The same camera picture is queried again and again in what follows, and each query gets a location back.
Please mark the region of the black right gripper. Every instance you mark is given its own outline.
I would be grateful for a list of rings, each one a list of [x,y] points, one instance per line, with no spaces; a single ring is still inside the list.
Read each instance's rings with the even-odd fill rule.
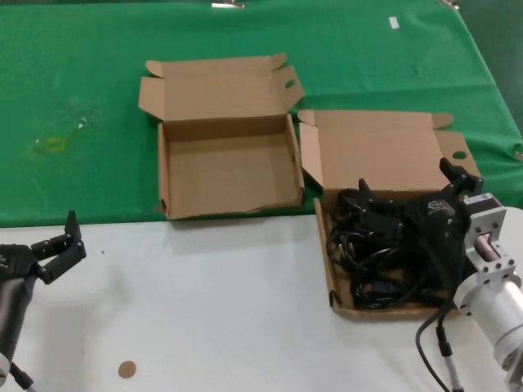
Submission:
[[[449,181],[442,193],[460,195],[467,191],[471,196],[481,193],[481,177],[453,165],[447,158],[440,160],[439,168]],[[427,266],[471,265],[463,245],[464,220],[438,192],[411,198],[405,203],[374,196],[363,178],[359,179],[358,186],[362,225],[392,238],[402,238],[405,232],[405,242],[419,251]]]

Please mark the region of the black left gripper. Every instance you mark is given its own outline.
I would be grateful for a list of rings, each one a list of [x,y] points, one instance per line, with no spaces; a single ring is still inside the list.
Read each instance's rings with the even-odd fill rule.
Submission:
[[[26,245],[3,244],[0,249],[2,283],[30,276],[37,265],[37,277],[50,285],[87,256],[73,210],[67,216],[64,234],[35,243],[31,248]],[[38,261],[49,258],[51,260],[45,265],[38,264]]]

